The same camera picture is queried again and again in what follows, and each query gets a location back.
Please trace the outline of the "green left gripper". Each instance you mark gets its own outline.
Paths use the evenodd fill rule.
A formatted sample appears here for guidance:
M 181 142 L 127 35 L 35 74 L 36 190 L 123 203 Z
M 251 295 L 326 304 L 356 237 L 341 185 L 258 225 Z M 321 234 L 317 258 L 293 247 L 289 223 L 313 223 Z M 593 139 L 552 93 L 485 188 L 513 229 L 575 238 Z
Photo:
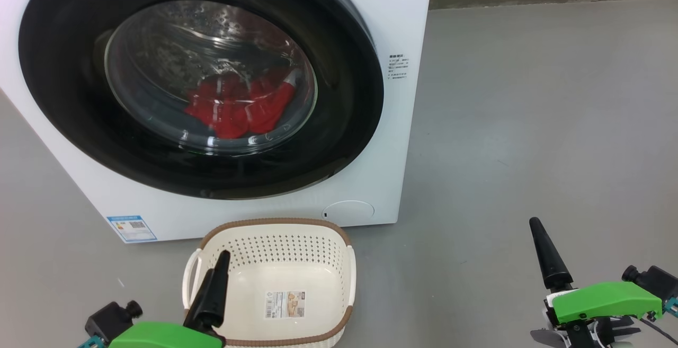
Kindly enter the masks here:
M 224 347 L 216 332 L 224 322 L 230 252 L 222 251 L 206 271 L 184 324 L 139 322 L 114 338 L 109 347 Z

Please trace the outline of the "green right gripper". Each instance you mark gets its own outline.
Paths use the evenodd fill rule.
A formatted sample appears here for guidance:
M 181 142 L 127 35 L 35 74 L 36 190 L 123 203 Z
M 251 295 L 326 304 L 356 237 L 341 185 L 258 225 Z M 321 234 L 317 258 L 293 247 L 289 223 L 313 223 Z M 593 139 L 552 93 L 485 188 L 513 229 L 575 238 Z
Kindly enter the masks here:
M 544 286 L 553 291 L 544 303 L 547 327 L 532 331 L 532 339 L 547 347 L 611 347 L 622 341 L 622 328 L 632 317 L 661 317 L 664 303 L 629 281 L 606 281 L 573 288 L 573 279 L 549 234 L 537 217 L 529 220 Z

